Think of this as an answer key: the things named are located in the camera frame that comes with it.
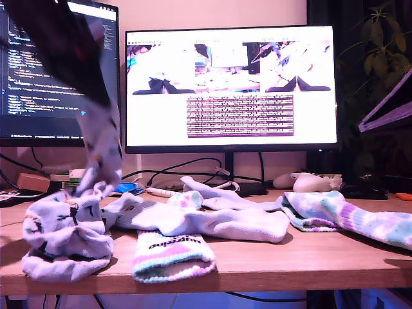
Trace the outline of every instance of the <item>pink wall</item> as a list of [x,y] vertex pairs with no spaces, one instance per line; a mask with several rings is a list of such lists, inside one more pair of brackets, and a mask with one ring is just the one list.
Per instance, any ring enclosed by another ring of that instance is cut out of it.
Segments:
[[[217,28],[233,26],[272,26],[306,24],[306,0],[103,0],[119,7],[120,20],[120,76],[122,85],[122,107],[124,107],[124,32],[126,30],[173,29],[173,28]],[[36,154],[44,165],[84,165],[83,149],[36,148]],[[2,147],[1,153],[15,160],[38,166],[29,148]],[[193,158],[222,154],[130,154],[126,156],[124,174],[135,171],[138,162],[145,169],[163,169]],[[305,153],[264,153],[267,179],[300,169],[306,164]],[[3,172],[13,181],[24,169],[0,161]],[[185,171],[213,172],[214,164],[202,162],[185,168]],[[256,153],[235,155],[236,174],[259,177],[259,158]],[[179,183],[173,176],[159,176],[154,184]]]

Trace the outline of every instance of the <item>wooden desk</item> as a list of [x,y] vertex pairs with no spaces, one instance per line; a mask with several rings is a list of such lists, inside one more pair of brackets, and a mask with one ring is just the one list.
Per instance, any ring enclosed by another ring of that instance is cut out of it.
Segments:
[[[254,201],[275,200],[281,191]],[[146,200],[165,201],[143,194]],[[103,201],[109,203],[112,198]],[[412,202],[355,200],[368,211],[412,212]],[[174,283],[145,285],[131,277],[136,232],[114,231],[115,253],[99,274],[72,284],[43,284],[26,277],[21,258],[29,250],[22,239],[22,221],[29,203],[1,213],[1,295],[135,294],[174,292],[275,291],[412,286],[412,252],[350,232],[304,233],[289,227],[278,244],[205,238],[218,270]]]

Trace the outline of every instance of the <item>sock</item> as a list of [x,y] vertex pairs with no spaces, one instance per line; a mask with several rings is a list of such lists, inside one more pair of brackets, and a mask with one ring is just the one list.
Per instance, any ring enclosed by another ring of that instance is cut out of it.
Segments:
[[23,272],[36,281],[74,282],[106,267],[114,250],[100,216],[100,191],[80,198],[60,191],[33,204],[23,221],[23,238],[32,249]]
[[203,198],[197,191],[176,194],[167,203],[137,203],[126,197],[123,206],[112,203],[103,208],[122,212],[115,225],[123,229],[159,230],[164,236],[204,234],[227,239],[269,241],[277,243],[286,235],[288,217],[281,211],[262,209],[234,211],[222,209],[204,212],[197,209]]
[[[282,209],[290,208],[304,218],[327,221],[330,227],[334,224],[336,228],[340,227],[389,245],[412,250],[412,214],[365,211],[346,202],[343,195],[337,191],[286,192]],[[311,228],[308,227],[308,230],[317,231],[316,227]]]
[[276,204],[288,216],[290,223],[304,232],[337,232],[341,228],[334,217],[323,209],[326,200],[337,202],[344,197],[337,191],[330,192],[285,192]]
[[135,196],[131,193],[124,193],[120,198],[111,202],[108,206],[101,209],[101,216],[106,232],[115,225],[116,220],[119,219],[125,212],[132,210],[134,207],[142,204],[144,199]]
[[206,206],[214,211],[221,209],[262,209],[264,211],[275,211],[279,209],[279,206],[274,202],[265,201],[257,203],[255,201],[249,201],[241,198],[236,192],[231,190],[223,190],[211,188],[204,183],[196,182],[190,176],[184,176],[180,178],[185,184],[183,191],[198,191],[203,197],[203,206]]
[[326,203],[324,207],[336,216],[336,223],[345,230],[412,250],[412,214],[369,212],[347,202]]
[[215,267],[216,258],[200,235],[165,237],[159,232],[138,232],[132,276],[139,282],[198,277]]
[[79,197],[93,188],[97,180],[105,181],[102,198],[109,196],[122,177],[122,146],[120,145],[120,117],[116,102],[104,109],[89,104],[85,113],[78,115],[77,122],[82,129],[87,151],[87,166],[79,185],[71,193]]

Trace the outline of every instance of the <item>white mouse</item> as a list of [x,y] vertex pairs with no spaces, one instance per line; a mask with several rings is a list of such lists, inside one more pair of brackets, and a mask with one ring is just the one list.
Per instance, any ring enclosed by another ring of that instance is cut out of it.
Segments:
[[294,183],[294,192],[328,192],[331,189],[329,177],[309,173],[300,173]]
[[291,189],[294,186],[297,178],[296,176],[293,177],[293,175],[297,174],[298,173],[286,173],[279,177],[276,177],[273,181],[273,186],[275,187],[275,189]]

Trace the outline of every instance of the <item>screenshot on screen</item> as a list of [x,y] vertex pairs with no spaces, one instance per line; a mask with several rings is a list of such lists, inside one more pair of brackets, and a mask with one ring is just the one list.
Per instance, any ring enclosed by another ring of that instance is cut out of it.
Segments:
[[[331,26],[126,32],[126,152],[335,145]],[[141,135],[141,128],[147,134]]]

